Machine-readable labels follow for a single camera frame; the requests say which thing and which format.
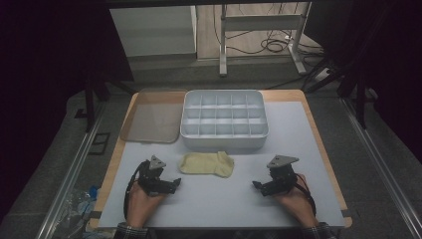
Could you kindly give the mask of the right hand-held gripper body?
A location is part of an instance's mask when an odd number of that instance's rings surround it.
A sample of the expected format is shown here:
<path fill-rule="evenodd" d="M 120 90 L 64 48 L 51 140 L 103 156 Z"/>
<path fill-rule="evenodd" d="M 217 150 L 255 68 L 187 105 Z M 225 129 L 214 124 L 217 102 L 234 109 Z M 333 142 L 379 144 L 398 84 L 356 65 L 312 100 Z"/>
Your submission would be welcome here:
<path fill-rule="evenodd" d="M 297 183 L 297 176 L 292 168 L 292 164 L 297 162 L 297 157 L 276 155 L 268 164 L 271 185 L 267 187 L 272 190 L 272 195 L 289 192 Z"/>

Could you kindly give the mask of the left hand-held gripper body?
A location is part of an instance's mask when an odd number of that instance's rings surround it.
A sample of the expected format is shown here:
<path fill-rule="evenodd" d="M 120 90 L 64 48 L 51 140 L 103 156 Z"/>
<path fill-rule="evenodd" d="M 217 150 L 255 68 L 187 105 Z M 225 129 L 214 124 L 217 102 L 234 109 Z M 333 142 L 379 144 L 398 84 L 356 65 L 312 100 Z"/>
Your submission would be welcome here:
<path fill-rule="evenodd" d="M 147 195 L 164 194 L 161 193 L 166 188 L 165 180 L 160 179 L 166 164 L 153 155 L 151 160 L 142 162 L 136 172 L 138 173 L 137 183 Z"/>

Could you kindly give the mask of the pale yellow sock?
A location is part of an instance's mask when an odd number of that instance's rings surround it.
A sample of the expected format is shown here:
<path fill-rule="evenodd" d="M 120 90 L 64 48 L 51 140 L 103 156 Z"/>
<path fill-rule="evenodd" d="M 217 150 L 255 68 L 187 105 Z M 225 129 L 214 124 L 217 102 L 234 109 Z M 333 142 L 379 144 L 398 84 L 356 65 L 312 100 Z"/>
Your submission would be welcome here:
<path fill-rule="evenodd" d="M 234 159 L 225 151 L 190 152 L 181 158 L 178 168 L 185 174 L 214 174 L 228 178 L 233 173 Z"/>

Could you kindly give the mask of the person's right hand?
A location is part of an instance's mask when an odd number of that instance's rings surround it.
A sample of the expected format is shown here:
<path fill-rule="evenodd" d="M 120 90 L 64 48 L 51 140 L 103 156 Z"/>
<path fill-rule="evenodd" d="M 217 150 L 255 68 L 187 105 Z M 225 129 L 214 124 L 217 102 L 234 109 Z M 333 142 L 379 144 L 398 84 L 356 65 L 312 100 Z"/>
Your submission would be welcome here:
<path fill-rule="evenodd" d="M 291 213 L 303 228 L 318 226 L 311 203 L 298 188 L 294 187 L 285 194 L 276 194 L 274 198 Z"/>

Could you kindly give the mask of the person's left hand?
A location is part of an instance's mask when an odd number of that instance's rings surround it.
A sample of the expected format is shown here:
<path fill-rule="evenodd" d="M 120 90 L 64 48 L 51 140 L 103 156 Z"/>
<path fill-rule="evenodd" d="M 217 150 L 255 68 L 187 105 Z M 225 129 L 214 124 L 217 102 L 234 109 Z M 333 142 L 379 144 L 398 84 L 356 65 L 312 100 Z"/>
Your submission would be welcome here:
<path fill-rule="evenodd" d="M 135 183 L 129 192 L 126 214 L 127 225 L 134 228 L 143 227 L 165 198 L 165 194 L 149 196 Z"/>

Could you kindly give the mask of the white table mat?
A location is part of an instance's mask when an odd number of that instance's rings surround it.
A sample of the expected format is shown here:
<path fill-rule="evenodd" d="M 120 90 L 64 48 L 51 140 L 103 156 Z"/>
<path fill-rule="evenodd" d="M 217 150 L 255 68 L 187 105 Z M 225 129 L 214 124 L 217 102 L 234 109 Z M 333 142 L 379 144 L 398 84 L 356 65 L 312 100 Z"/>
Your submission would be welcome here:
<path fill-rule="evenodd" d="M 155 155 L 166 163 L 161 178 L 181 183 L 167 196 L 147 221 L 153 228 L 287 228 L 297 222 L 278 202 L 263 196 L 255 181 L 271 180 L 267 164 L 277 154 L 298 159 L 294 171 L 306 177 L 316 202 L 316 216 L 333 227 L 344 219 L 325 170 L 308 117 L 300 102 L 267 103 L 270 132 L 262 148 L 229 153 L 234 159 L 230 177 L 188 175 L 178 169 L 189 151 L 180 139 L 172 144 L 128 142 L 121 157 L 110 195 L 99 222 L 113 228 L 124 220 L 123 202 L 127 184 L 138 165 Z"/>

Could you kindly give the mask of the translucent plastic box lid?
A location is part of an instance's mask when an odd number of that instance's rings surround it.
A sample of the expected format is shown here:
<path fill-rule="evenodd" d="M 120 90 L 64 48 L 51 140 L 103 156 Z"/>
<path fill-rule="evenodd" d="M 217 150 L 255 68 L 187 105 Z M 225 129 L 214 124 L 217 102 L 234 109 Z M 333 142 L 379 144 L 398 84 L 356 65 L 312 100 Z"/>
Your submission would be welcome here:
<path fill-rule="evenodd" d="M 179 136 L 186 90 L 147 89 L 135 95 L 119 137 L 142 143 L 173 143 Z"/>

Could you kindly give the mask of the white compartment storage box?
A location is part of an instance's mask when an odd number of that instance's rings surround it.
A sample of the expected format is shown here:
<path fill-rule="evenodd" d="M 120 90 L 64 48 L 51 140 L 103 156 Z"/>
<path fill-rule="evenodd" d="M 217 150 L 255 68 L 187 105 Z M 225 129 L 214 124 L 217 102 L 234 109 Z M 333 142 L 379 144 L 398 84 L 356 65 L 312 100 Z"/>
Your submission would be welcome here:
<path fill-rule="evenodd" d="M 263 95 L 256 90 L 190 91 L 180 134 L 190 148 L 261 148 L 269 134 Z"/>

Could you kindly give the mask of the plastic water bottle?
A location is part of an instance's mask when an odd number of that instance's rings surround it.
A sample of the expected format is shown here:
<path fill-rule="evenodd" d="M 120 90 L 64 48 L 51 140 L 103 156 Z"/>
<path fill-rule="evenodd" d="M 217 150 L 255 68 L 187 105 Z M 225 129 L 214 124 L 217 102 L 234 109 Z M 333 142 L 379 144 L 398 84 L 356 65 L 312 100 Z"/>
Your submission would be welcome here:
<path fill-rule="evenodd" d="M 86 224 L 94 210 L 98 199 L 99 189 L 91 186 L 88 190 L 73 189 L 67 199 L 65 217 L 62 220 L 64 229 L 63 239 L 80 239 L 85 231 Z"/>

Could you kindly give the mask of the black metal stand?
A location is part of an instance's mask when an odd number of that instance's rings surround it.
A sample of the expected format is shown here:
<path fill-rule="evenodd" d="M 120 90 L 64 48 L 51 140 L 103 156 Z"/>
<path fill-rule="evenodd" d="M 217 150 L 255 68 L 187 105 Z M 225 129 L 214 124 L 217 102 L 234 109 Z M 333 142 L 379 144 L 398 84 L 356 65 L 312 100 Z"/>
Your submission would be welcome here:
<path fill-rule="evenodd" d="M 95 107 L 94 107 L 94 96 L 101 102 L 106 102 L 110 99 L 110 92 L 106 86 L 107 83 L 112 84 L 115 87 L 120 88 L 124 92 L 133 96 L 136 90 L 130 88 L 121 81 L 117 81 L 110 75 L 103 73 L 88 73 L 85 85 L 85 99 L 86 99 L 86 110 L 87 110 L 87 129 L 89 132 L 95 123 Z"/>

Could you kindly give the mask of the white power strip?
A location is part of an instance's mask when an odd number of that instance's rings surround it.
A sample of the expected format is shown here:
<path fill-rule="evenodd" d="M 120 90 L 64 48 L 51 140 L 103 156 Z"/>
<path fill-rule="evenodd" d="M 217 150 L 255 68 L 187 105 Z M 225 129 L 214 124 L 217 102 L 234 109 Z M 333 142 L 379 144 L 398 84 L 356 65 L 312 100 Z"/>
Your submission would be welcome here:
<path fill-rule="evenodd" d="M 331 70 L 329 68 L 324 68 L 315 76 L 315 81 L 320 82 L 324 80 L 326 77 L 330 75 L 330 73 L 331 73 Z"/>

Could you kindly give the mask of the black tripod stand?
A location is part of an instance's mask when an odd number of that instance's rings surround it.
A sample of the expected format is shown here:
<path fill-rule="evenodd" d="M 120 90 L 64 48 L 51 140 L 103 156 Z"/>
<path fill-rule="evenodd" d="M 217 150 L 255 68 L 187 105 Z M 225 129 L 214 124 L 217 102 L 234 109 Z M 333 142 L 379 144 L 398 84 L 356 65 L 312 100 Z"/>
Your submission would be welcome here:
<path fill-rule="evenodd" d="M 359 125 L 366 129 L 366 123 L 364 119 L 364 109 L 365 109 L 365 78 L 364 73 L 359 69 L 361 67 L 359 60 L 351 60 L 345 66 L 335 70 L 333 73 L 329 74 L 327 77 L 322 79 L 319 82 L 316 82 L 314 85 L 307 87 L 309 81 L 313 76 L 319 73 L 322 68 L 329 62 L 328 57 L 324 57 L 311 71 L 310 74 L 305 79 L 302 91 L 305 93 L 313 93 L 320 88 L 334 82 L 335 80 L 343 77 L 343 80 L 340 82 L 339 87 L 336 92 L 341 98 L 348 98 L 353 90 L 356 90 L 356 99 L 354 101 L 354 113 L 355 118 Z"/>

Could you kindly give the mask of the white cabinet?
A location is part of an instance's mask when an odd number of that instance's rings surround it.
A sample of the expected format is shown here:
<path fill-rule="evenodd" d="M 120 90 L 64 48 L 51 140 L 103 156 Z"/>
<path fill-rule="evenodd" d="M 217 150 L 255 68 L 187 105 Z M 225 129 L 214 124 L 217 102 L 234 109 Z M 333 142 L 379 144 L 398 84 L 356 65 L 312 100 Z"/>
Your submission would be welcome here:
<path fill-rule="evenodd" d="M 128 57 L 197 52 L 195 6 L 110 9 Z"/>

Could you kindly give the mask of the dark curtain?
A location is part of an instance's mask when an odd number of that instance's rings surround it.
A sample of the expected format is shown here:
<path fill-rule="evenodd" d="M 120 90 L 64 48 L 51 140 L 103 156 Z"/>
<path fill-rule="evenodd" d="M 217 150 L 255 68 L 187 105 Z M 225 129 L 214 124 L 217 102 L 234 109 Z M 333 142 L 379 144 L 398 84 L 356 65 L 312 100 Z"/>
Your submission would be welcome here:
<path fill-rule="evenodd" d="M 0 222 L 88 79 L 129 81 L 106 0 L 0 0 Z"/>
<path fill-rule="evenodd" d="M 422 162 L 422 0 L 315 0 L 305 34 L 343 70 L 337 93 L 376 93 L 375 109 Z"/>

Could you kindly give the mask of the aluminium floor rail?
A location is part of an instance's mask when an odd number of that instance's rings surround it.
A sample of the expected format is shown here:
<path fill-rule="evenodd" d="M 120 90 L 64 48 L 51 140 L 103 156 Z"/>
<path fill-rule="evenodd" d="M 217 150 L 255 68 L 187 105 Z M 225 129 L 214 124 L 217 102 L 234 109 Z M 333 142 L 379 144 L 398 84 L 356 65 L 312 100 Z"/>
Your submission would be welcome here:
<path fill-rule="evenodd" d="M 417 214 L 408 196 L 399 186 L 369 132 L 357 120 L 357 113 L 352 103 L 345 99 L 340 99 L 339 102 L 344 106 L 356 134 L 367 151 L 413 239 L 422 239 L 422 219 Z"/>
<path fill-rule="evenodd" d="M 94 124 L 92 128 L 84 134 L 84 138 L 80 143 L 77 153 L 75 154 L 73 161 L 68 169 L 65 177 L 62 181 L 61 186 L 50 206 L 48 213 L 37 233 L 36 239 L 51 239 L 53 237 L 55 227 L 60 215 L 65 206 L 65 202 L 68 196 L 72 193 L 72 189 L 79 177 L 79 173 L 85 163 L 88 152 L 91 148 L 94 137 L 98 131 L 98 128 L 102 122 L 103 114 L 106 109 L 106 103 L 99 103 L 95 111 Z"/>

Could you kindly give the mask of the white metal desk frame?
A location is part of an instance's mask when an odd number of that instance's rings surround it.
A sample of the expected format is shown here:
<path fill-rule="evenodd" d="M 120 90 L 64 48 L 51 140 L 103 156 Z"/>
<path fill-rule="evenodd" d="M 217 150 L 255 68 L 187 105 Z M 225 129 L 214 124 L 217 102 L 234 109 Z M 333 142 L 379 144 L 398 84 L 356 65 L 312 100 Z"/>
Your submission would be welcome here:
<path fill-rule="evenodd" d="M 227 76 L 226 33 L 235 31 L 267 31 L 267 30 L 293 30 L 296 32 L 294 40 L 288 45 L 288 50 L 300 75 L 305 75 L 307 70 L 299 56 L 298 48 L 306 20 L 309 15 L 311 3 L 307 2 L 301 13 L 282 15 L 246 15 L 226 16 L 226 6 L 222 5 L 221 13 L 221 43 L 219 55 L 219 74 Z"/>

